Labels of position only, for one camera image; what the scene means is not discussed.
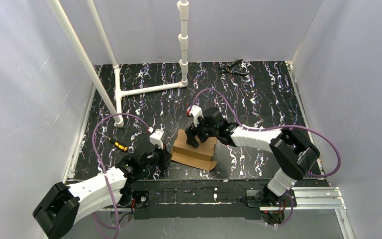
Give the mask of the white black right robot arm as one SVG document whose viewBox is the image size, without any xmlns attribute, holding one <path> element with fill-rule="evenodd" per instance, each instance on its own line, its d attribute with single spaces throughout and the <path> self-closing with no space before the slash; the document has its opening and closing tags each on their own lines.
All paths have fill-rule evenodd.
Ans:
<svg viewBox="0 0 382 239">
<path fill-rule="evenodd" d="M 308 174 L 320 157 L 318 148 L 297 126 L 250 128 L 229 122 L 215 107 L 202 110 L 192 106 L 187 116 L 193 120 L 185 130 L 187 144 L 194 148 L 214 137 L 224 145 L 251 147 L 273 154 L 280 168 L 264 188 L 264 197 L 281 197 Z"/>
</svg>

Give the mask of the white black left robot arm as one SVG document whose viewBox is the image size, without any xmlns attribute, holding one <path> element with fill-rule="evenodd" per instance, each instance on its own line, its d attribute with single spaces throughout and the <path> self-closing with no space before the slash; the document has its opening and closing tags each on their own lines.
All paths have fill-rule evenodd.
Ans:
<svg viewBox="0 0 382 239">
<path fill-rule="evenodd" d="M 166 148 L 128 153 L 106 174 L 65 185 L 54 184 L 32 215 L 49 239 L 60 239 L 80 219 L 116 203 L 119 206 L 142 204 L 143 194 L 131 185 L 155 166 L 165 166 L 172 154 Z"/>
</svg>

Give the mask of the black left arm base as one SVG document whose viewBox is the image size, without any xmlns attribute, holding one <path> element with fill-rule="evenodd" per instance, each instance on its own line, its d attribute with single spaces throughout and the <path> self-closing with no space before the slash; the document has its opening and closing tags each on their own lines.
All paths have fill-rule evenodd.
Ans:
<svg viewBox="0 0 382 239">
<path fill-rule="evenodd" d="M 121 189 L 119 193 L 121 197 L 117 200 L 117 205 L 122 208 L 139 209 L 149 206 L 149 191 Z"/>
</svg>

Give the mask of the brown cardboard paper box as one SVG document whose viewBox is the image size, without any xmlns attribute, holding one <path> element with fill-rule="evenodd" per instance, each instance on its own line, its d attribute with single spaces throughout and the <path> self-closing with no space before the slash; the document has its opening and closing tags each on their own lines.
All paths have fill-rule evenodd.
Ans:
<svg viewBox="0 0 382 239">
<path fill-rule="evenodd" d="M 213 170 L 217 165 L 217 162 L 213 160 L 217 139 L 211 137 L 206 142 L 201 143 L 196 138 L 199 143 L 198 148 L 188 145 L 186 139 L 185 131 L 180 129 L 173 145 L 172 160 L 205 171 Z"/>
</svg>

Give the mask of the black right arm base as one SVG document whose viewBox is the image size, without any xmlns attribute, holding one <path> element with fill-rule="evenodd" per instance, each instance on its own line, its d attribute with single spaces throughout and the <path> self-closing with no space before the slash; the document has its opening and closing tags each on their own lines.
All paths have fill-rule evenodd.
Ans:
<svg viewBox="0 0 382 239">
<path fill-rule="evenodd" d="M 286 224 L 292 216 L 294 207 L 297 205 L 294 197 L 293 189 L 286 190 L 282 196 L 277 196 L 265 186 L 263 190 L 247 190 L 238 198 L 238 202 L 249 208 L 278 207 L 270 211 L 261 210 L 264 224 L 278 227 Z"/>
</svg>

